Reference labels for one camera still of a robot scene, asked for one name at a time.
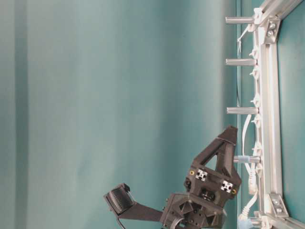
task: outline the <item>teal wall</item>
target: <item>teal wall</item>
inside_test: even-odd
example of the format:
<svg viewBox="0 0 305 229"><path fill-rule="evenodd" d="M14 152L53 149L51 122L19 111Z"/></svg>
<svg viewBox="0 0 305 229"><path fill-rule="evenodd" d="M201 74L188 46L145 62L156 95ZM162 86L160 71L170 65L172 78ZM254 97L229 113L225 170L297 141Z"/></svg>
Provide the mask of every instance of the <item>teal wall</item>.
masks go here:
<svg viewBox="0 0 305 229"><path fill-rule="evenodd" d="M235 0L2 2L1 229L117 228L121 182L161 209L236 124Z"/></svg>
<svg viewBox="0 0 305 229"><path fill-rule="evenodd" d="M278 40L284 198L291 217L305 223L305 1L282 22Z"/></svg>

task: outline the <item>metal peg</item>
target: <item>metal peg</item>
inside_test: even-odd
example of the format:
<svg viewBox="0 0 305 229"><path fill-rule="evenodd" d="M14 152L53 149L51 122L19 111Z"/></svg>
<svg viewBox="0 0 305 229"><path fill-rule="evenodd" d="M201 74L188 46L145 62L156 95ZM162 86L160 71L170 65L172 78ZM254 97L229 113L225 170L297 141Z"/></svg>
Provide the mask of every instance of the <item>metal peg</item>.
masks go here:
<svg viewBox="0 0 305 229"><path fill-rule="evenodd" d="M255 59L225 59L225 65L232 66L255 66L257 60Z"/></svg>
<svg viewBox="0 0 305 229"><path fill-rule="evenodd" d="M256 107L227 107L227 114L237 114L237 115L255 115L258 113L258 108Z"/></svg>
<svg viewBox="0 0 305 229"><path fill-rule="evenodd" d="M253 17L225 17L226 24L252 24L254 23Z"/></svg>
<svg viewBox="0 0 305 229"><path fill-rule="evenodd" d="M259 156L234 156L234 163L260 163Z"/></svg>

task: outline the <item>black cable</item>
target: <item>black cable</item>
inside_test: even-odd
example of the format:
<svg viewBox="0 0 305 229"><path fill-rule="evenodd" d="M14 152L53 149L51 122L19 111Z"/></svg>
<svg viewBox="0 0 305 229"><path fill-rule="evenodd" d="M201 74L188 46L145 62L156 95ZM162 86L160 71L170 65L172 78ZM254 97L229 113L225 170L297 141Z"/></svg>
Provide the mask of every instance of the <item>black cable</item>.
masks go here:
<svg viewBox="0 0 305 229"><path fill-rule="evenodd" d="M122 229L126 229L126 228L124 227L124 225L121 223L121 221L120 221L119 218L116 218L116 221L118 222L118 224L120 225L120 227L121 227Z"/></svg>

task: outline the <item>black 3d-printed part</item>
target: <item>black 3d-printed part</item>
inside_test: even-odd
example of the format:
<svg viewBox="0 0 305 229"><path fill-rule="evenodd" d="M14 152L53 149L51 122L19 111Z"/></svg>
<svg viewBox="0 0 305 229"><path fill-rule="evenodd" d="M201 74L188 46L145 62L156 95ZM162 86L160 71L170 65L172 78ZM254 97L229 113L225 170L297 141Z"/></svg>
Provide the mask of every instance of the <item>black 3d-printed part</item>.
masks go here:
<svg viewBox="0 0 305 229"><path fill-rule="evenodd" d="M134 202L123 187L115 188L109 192L107 199L118 215L121 215L124 211L130 209L134 205Z"/></svg>
<svg viewBox="0 0 305 229"><path fill-rule="evenodd" d="M229 126L193 161L184 186L186 194L171 194L163 212L133 201L126 184L104 198L119 219L160 221L167 229L221 228L226 218L224 205L239 190L241 179L233 165L237 128ZM217 156L215 170L206 164Z"/></svg>

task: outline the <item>screw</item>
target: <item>screw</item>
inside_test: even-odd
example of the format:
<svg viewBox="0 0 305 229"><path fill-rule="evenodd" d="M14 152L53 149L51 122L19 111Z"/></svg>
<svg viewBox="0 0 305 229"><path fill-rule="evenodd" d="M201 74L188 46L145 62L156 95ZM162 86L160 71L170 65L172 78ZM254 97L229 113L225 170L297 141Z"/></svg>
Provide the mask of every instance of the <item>screw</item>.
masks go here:
<svg viewBox="0 0 305 229"><path fill-rule="evenodd" d="M276 24L275 23L270 23L270 25L269 25L269 29L271 29L271 30L273 30L273 29L275 29L276 28Z"/></svg>
<svg viewBox="0 0 305 229"><path fill-rule="evenodd" d="M280 214L280 213L283 212L283 210L282 210L281 208L277 208L277 209L276 209L276 212L277 212L277 214Z"/></svg>
<svg viewBox="0 0 305 229"><path fill-rule="evenodd" d="M269 30L269 31L267 32L267 36L268 36L268 37L273 36L273 34L274 34L274 32L273 32L272 30Z"/></svg>
<svg viewBox="0 0 305 229"><path fill-rule="evenodd" d="M279 205L280 204L280 202L277 199L273 199L272 202L273 202L274 205Z"/></svg>

